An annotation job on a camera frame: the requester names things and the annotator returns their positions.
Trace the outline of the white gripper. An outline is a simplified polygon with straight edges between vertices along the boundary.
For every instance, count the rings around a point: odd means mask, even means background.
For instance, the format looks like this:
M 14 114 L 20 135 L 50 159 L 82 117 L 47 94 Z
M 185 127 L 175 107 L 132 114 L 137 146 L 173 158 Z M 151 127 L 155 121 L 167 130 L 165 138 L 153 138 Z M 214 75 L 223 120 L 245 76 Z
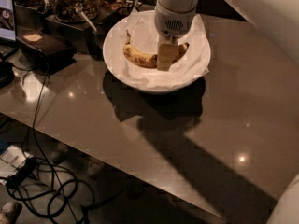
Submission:
M 157 2 L 154 24 L 159 35 L 157 69 L 168 71 L 173 61 L 179 56 L 178 40 L 191 29 L 195 9 L 174 11 Z

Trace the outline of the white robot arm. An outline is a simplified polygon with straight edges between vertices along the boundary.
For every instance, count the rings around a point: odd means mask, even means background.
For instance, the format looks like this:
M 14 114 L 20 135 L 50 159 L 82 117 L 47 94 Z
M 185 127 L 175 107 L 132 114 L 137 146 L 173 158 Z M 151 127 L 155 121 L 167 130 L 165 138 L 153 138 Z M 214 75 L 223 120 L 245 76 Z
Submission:
M 298 224 L 298 0 L 158 0 L 211 17 L 204 115 L 175 155 L 231 224 Z

